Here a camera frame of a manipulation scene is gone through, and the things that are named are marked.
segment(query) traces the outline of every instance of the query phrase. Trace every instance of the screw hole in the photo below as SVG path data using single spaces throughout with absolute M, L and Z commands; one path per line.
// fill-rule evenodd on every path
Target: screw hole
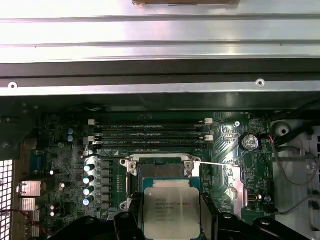
M 17 89 L 18 88 L 18 84 L 16 84 L 15 82 L 10 82 L 9 85 L 8 85 L 8 88 Z
M 265 86 L 265 80 L 262 78 L 259 78 L 255 84 L 259 87 L 259 88 L 263 88 Z

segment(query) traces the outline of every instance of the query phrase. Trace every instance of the metal panel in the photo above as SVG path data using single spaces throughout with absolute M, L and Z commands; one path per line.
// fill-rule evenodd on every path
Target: metal panel
M 285 121 L 291 130 L 301 125 L 298 120 Z M 288 143 L 299 149 L 308 151 L 318 156 L 318 136 L 320 136 L 320 127 L 313 128 L 315 133 L 308 136 L 302 133 L 296 139 Z M 282 166 L 290 180 L 295 183 L 305 183 L 308 176 L 313 170 L 308 169 L 309 161 L 304 156 L 293 155 L 292 152 L 280 152 L 279 156 L 283 157 Z M 283 177 L 278 165 L 273 163 L 273 175 L 275 183 L 275 206 L 280 212 L 286 211 L 295 206 L 301 199 L 307 197 L 314 191 L 320 191 L 319 174 L 317 174 L 313 182 L 308 185 L 297 187 L 289 184 Z M 276 220 L 299 232 L 300 234 L 310 238 L 318 239 L 320 237 L 320 212 L 313 209 L 308 203 L 303 204 L 297 211 L 289 215 L 277 215 Z
M 0 63 L 320 56 L 317 0 L 14 2 L 0 9 Z
M 54 95 L 120 95 L 120 94 L 207 94 L 207 93 L 276 93 L 319 92 L 320 81 L 270 81 L 259 85 L 253 82 L 204 82 L 168 84 L 88 85 L 2 87 L 0 96 L 54 96 Z

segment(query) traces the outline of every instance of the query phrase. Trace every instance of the electrolytic capacitor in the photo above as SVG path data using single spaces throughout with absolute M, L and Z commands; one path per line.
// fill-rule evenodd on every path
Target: electrolytic capacitor
M 61 173 L 61 172 L 60 172 L 59 169 L 51 170 L 51 171 L 49 172 L 49 174 L 50 174 L 51 176 L 57 175 L 57 174 L 60 174 L 60 173 Z
M 88 164 L 88 165 L 84 166 L 84 168 L 83 168 L 83 170 L 85 172 L 89 172 L 89 171 L 91 171 L 93 169 L 95 169 L 95 165 L 94 164 Z
M 93 191 L 95 190 L 95 187 L 94 186 L 88 186 L 87 188 L 85 188 L 83 190 L 83 194 L 85 196 L 89 196 Z
M 94 201 L 94 197 L 93 196 L 88 196 L 85 199 L 83 199 L 83 205 L 88 206 L 90 203 L 92 203 Z
M 75 131 L 74 131 L 72 128 L 69 128 L 69 129 L 68 129 L 68 134 L 69 134 L 69 135 L 74 134 L 74 132 L 75 132 Z
M 58 215 L 60 215 L 60 213 L 61 213 L 60 208 L 56 208 L 56 209 L 54 209 L 54 210 L 52 210 L 52 211 L 50 212 L 50 216 L 51 216 L 51 217 L 58 216 Z
M 69 143 L 71 143 L 71 142 L 74 141 L 74 137 L 71 136 L 71 135 L 69 135 L 69 136 L 66 138 L 66 140 L 67 140 Z
M 89 183 L 91 183 L 94 179 L 95 179 L 95 177 L 92 176 L 92 175 L 86 176 L 86 177 L 83 179 L 83 183 L 84 183 L 84 184 L 89 184 Z
M 67 187 L 71 187 L 71 182 L 61 182 L 61 183 L 60 183 L 60 187 L 61 187 L 62 189 L 65 189 L 65 188 L 67 188 Z
M 52 205 L 50 206 L 50 210 L 53 211 L 53 210 L 59 209 L 60 206 L 61 206 L 61 203 L 60 203 L 60 202 L 57 202 L 57 203 L 52 204 Z

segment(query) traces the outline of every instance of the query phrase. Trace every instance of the circuit board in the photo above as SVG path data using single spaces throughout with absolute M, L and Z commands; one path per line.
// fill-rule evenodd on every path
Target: circuit board
M 205 119 L 212 119 L 212 122 L 207 124 Z M 95 126 L 88 125 L 88 120 L 94 120 Z M 92 149 L 84 149 L 84 138 L 92 133 L 97 144 L 92 145 Z M 257 149 L 248 151 L 239 146 L 239 139 L 245 133 L 270 133 L 268 116 L 250 112 L 44 115 L 39 124 L 38 147 L 32 153 L 30 169 L 34 174 L 52 169 L 58 171 L 54 174 L 55 190 L 48 195 L 48 206 L 65 203 L 69 209 L 64 216 L 50 216 L 47 208 L 47 227 L 59 230 L 83 216 L 107 219 L 109 215 L 121 212 L 121 204 L 128 194 L 127 169 L 116 158 L 141 153 L 184 153 L 202 162 L 219 163 L 221 165 L 200 165 L 200 193 L 209 193 L 221 211 L 235 213 L 248 224 L 260 217 L 273 218 L 265 211 L 266 206 L 274 205 L 270 141 L 262 138 Z M 106 169 L 99 167 L 94 174 L 95 179 L 108 174 L 105 201 L 97 195 L 89 205 L 83 204 L 84 166 L 88 164 L 84 151 L 114 158 L 108 163 L 98 157 L 91 160 L 97 166 L 107 164 Z M 141 163 L 140 175 L 131 180 L 132 192 L 143 190 L 141 172 L 145 174 L 143 177 L 161 176 L 162 172 L 166 174 L 164 177 L 183 177 L 177 159 L 147 158 Z M 175 164 L 170 167 L 171 171 L 162 169 L 170 164 Z M 100 193 L 103 187 L 98 184 L 95 189 Z M 243 196 L 239 187 L 247 191 L 247 199 L 241 199 L 241 203 L 239 200 Z

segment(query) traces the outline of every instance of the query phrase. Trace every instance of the ram slot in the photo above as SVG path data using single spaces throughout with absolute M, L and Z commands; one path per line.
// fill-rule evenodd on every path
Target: ram slot
M 131 131 L 131 132 L 140 132 L 141 130 L 152 130 L 155 132 L 158 131 L 194 131 L 194 132 L 202 132 L 202 129 L 206 128 L 209 129 L 208 125 L 201 124 L 201 125 L 191 125 L 191 124 L 181 124 L 181 125 L 171 125 L 171 124 L 163 124 L 163 125 L 157 125 L 157 124 L 140 124 L 140 125 L 98 125 L 95 127 L 95 130 L 97 129 L 101 131 L 102 133 L 107 131 Z

